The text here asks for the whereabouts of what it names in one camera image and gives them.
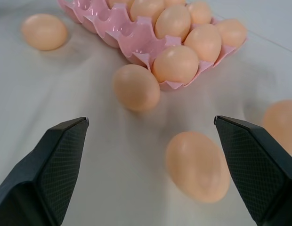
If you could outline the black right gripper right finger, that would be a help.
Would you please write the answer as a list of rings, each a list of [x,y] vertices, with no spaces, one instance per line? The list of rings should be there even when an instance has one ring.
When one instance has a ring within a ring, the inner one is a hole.
[[[218,115],[232,180],[257,226],[292,226],[292,157],[263,128]]]

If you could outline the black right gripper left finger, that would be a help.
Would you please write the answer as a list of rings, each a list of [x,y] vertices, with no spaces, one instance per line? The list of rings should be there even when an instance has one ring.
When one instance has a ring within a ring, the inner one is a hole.
[[[0,185],[0,226],[61,226],[79,175],[89,120],[48,129]]]

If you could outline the pink plastic egg tray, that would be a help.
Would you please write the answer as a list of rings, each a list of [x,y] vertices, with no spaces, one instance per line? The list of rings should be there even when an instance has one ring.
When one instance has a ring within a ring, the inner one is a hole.
[[[154,60],[161,52],[171,46],[185,46],[185,40],[181,42],[180,37],[166,35],[162,39],[157,38],[154,33],[155,25],[152,25],[151,18],[138,16],[135,21],[131,21],[130,8],[134,0],[57,1],[62,10],[74,22],[83,25],[90,32],[100,36],[111,47],[119,48],[131,63],[140,65],[151,73]],[[185,7],[187,5],[184,0],[164,0],[164,9],[176,4],[184,5]],[[209,24],[215,26],[218,22],[220,21],[211,16]],[[200,25],[191,22],[189,33]],[[186,85],[170,81],[158,83],[161,89],[176,90],[186,87],[203,71],[218,65],[227,55],[235,52],[240,47],[235,48],[222,44],[219,57],[214,63],[199,60],[196,75]]]

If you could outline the beige egg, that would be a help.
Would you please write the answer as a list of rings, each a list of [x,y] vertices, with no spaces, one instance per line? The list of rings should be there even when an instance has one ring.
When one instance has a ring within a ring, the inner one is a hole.
[[[187,37],[191,26],[191,16],[184,5],[176,4],[166,8],[158,17],[154,33],[162,39],[166,35],[180,37],[181,42]]]
[[[167,145],[165,165],[174,184],[199,202],[218,202],[228,192],[230,175],[225,156],[200,132],[175,135]]]
[[[184,45],[193,49],[199,60],[214,63],[221,52],[222,38],[214,25],[203,24],[189,33]]]
[[[42,51],[59,48],[68,37],[64,22],[50,14],[35,14],[28,17],[21,25],[21,33],[28,45]]]
[[[199,59],[187,46],[171,46],[154,60],[152,73],[159,83],[170,81],[188,84],[196,75]]]
[[[264,113],[263,127],[292,156],[292,99],[272,104]]]
[[[151,18],[154,26],[164,10],[164,0],[134,0],[130,8],[130,19],[135,21],[138,16]]]
[[[156,107],[160,100],[160,87],[154,75],[139,65],[125,65],[113,75],[113,89],[118,101],[134,112]]]
[[[193,24],[209,24],[211,22],[211,8],[207,2],[195,1],[186,5]]]
[[[246,39],[247,29],[238,19],[225,19],[215,24],[222,39],[222,44],[238,48]]]

